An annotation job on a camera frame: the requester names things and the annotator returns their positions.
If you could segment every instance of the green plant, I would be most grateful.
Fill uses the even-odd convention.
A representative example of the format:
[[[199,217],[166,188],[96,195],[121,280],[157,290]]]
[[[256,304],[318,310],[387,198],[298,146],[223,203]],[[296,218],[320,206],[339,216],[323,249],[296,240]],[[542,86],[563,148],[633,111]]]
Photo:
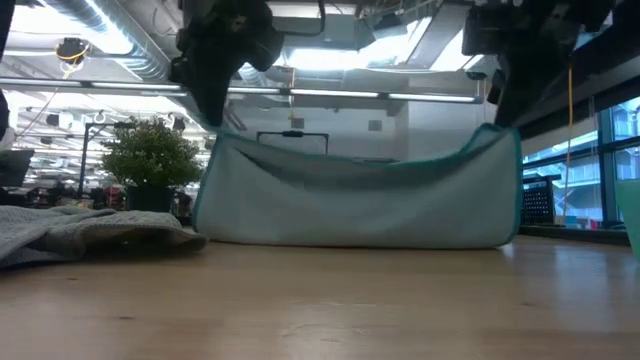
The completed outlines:
[[[115,127],[115,139],[101,143],[111,150],[102,156],[102,167],[120,183],[177,187],[200,179],[199,148],[179,131],[157,117],[128,125],[131,128]]]

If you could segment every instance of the table surface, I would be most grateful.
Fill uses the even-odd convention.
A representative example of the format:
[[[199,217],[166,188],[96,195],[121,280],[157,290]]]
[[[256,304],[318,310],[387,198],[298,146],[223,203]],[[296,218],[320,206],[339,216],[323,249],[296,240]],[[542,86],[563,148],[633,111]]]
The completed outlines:
[[[0,274],[0,359],[640,359],[628,248],[211,244]]]

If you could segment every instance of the green object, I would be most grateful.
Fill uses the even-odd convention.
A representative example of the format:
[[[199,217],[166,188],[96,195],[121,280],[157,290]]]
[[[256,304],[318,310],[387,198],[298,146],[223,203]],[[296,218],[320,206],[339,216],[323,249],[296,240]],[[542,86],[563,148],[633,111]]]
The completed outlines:
[[[640,180],[617,182],[616,201],[624,215],[633,255],[640,261]]]
[[[139,187],[178,187],[200,179],[197,144],[156,117],[132,123],[132,128],[114,128],[115,139],[102,142],[111,150],[102,156],[102,167],[118,182]]]

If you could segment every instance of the folded cloth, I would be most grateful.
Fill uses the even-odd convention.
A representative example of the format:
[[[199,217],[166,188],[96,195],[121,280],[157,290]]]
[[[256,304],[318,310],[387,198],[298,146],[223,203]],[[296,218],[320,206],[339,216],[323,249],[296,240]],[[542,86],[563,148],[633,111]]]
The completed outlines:
[[[180,222],[166,213],[0,206],[0,268],[78,260],[91,245],[141,240],[148,238],[149,231],[158,246],[198,251],[207,242],[205,237],[183,231]]]

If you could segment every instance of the potted plant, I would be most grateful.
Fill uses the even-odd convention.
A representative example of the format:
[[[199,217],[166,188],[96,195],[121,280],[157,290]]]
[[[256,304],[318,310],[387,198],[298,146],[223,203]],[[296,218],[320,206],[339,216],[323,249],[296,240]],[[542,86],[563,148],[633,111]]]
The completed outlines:
[[[200,179],[199,148],[154,117],[114,127],[102,167],[127,186],[130,210],[169,212],[176,187]]]

